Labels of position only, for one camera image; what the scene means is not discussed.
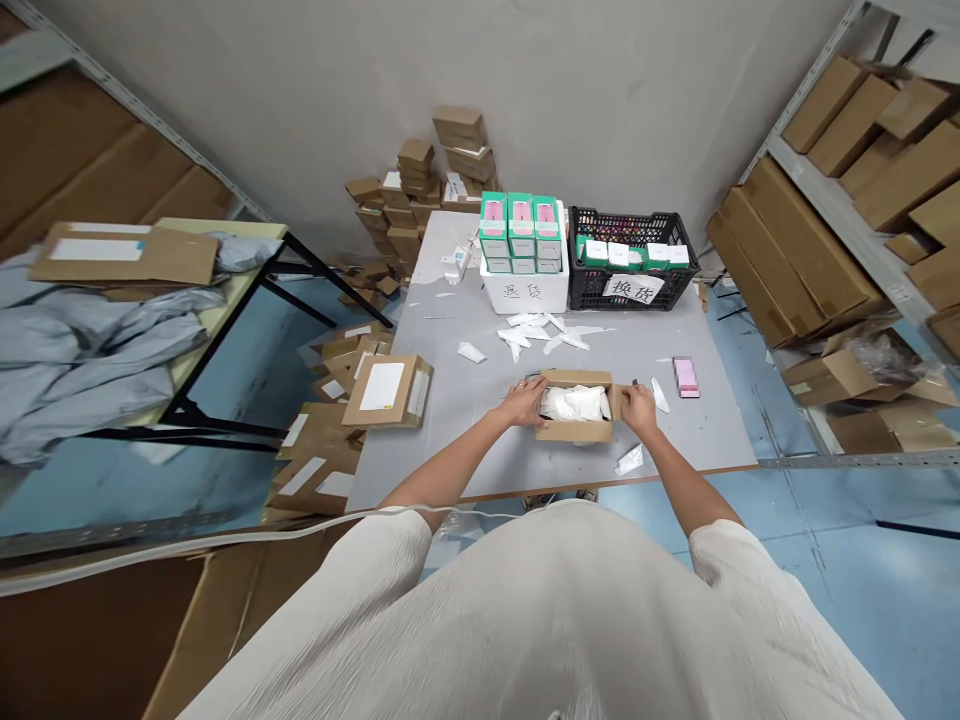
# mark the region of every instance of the open cardboard box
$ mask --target open cardboard box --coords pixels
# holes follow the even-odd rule
[[[610,402],[611,420],[550,420],[548,427],[537,428],[537,440],[559,442],[610,442],[613,440],[613,423],[620,419],[620,386],[613,382],[608,372],[593,370],[543,370],[547,387],[571,388],[577,385],[596,387],[602,385]]]

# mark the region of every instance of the white paper sign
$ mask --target white paper sign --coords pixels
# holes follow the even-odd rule
[[[625,297],[649,305],[662,287],[663,280],[651,275],[613,275],[603,289],[603,296]]]

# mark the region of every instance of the black basket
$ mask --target black basket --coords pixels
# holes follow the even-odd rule
[[[647,243],[686,245],[690,255],[690,267],[677,270],[642,270],[663,280],[663,287],[649,305],[625,297],[604,297],[607,281],[614,275],[610,270],[587,267],[576,257],[577,235],[588,235],[594,240],[618,242],[632,248],[641,248]],[[570,242],[567,243],[570,259],[570,309],[571,310],[672,310],[687,285],[700,271],[683,221],[676,213],[653,215],[603,215],[593,208],[570,208]]]

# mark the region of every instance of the black table leg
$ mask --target black table leg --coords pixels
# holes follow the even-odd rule
[[[327,327],[336,327],[336,326],[337,326],[337,324],[336,324],[333,320],[331,320],[330,318],[328,318],[326,315],[324,315],[323,313],[321,313],[319,310],[315,310],[315,309],[313,309],[312,307],[310,307],[309,305],[307,305],[303,300],[301,300],[300,298],[298,298],[296,295],[292,295],[291,293],[288,293],[288,292],[287,292],[286,290],[284,290],[282,287],[280,287],[280,286],[277,285],[275,282],[273,282],[273,280],[271,280],[270,278],[263,278],[263,279],[260,281],[260,285],[263,286],[263,287],[265,287],[267,290],[269,290],[270,292],[272,292],[274,295],[276,295],[276,296],[277,296],[278,298],[280,298],[281,300],[286,300],[288,303],[290,303],[291,305],[293,305],[293,306],[294,306],[295,308],[297,308],[298,310],[301,310],[301,311],[305,312],[307,315],[309,315],[310,317],[312,317],[314,320],[319,320],[320,322],[322,322],[322,323],[323,323],[324,325],[326,325]]]
[[[293,233],[287,232],[287,234],[283,236],[283,240],[287,244],[287,247],[289,247],[291,250],[297,253],[297,255],[302,257],[307,262],[307,264],[310,265],[311,268],[313,268],[318,274],[323,275],[323,277],[327,278],[327,280],[329,280],[338,288],[340,288],[342,292],[346,293],[349,297],[353,298],[354,302],[356,302],[360,307],[366,310],[369,315],[379,320],[384,327],[387,327],[387,328],[393,327],[393,323],[387,318],[386,315],[384,315],[382,312],[377,310],[373,305],[368,303],[366,299],[362,295],[360,295],[360,293],[358,293],[354,288],[350,287],[350,285],[344,282],[343,278],[341,278],[339,275],[337,275],[337,273],[331,270],[327,266],[327,264],[323,262],[323,260],[321,260],[312,252],[310,252],[307,249],[307,247],[302,242],[300,242]]]

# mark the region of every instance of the white cable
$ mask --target white cable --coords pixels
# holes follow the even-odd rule
[[[544,508],[537,508],[537,510],[532,510],[531,512],[537,512],[543,509]],[[73,582],[74,580],[81,580],[85,577],[90,577],[91,575],[97,575],[98,573],[107,572],[109,570],[117,570],[122,567],[127,567],[128,565],[135,565],[136,563],[146,562],[148,560],[160,560],[162,558],[195,552],[197,550],[209,550],[211,548],[220,547],[223,545],[236,545],[237,543],[246,542],[296,540],[298,538],[307,537],[313,533],[320,532],[321,530],[326,530],[334,525],[356,520],[357,518],[371,517],[373,515],[399,515],[400,513],[407,512],[408,510],[423,510],[424,512],[455,512],[460,513],[461,515],[482,515],[483,517],[488,518],[509,518],[511,520],[522,517],[521,515],[510,515],[508,513],[485,513],[481,512],[480,510],[460,510],[455,507],[432,508],[429,505],[409,505],[407,507],[394,508],[392,510],[364,510],[363,512],[344,515],[343,517],[334,518],[333,520],[328,520],[325,523],[320,523],[319,525],[314,525],[312,527],[303,528],[302,530],[286,530],[284,532],[267,533],[247,532],[235,533],[233,535],[217,535],[215,537],[194,538],[192,540],[181,540],[180,542],[169,543],[167,545],[160,545],[158,547],[146,548],[144,550],[132,552],[129,555],[121,555],[115,558],[107,558],[106,560],[98,560],[97,562],[93,562],[88,565],[82,565],[80,567],[67,568],[66,570],[60,570],[59,572],[16,578],[13,580],[4,580],[0,581],[0,597],[19,595],[20,593],[33,592],[34,590],[43,590],[44,588],[53,587],[54,585],[61,585],[67,582]]]

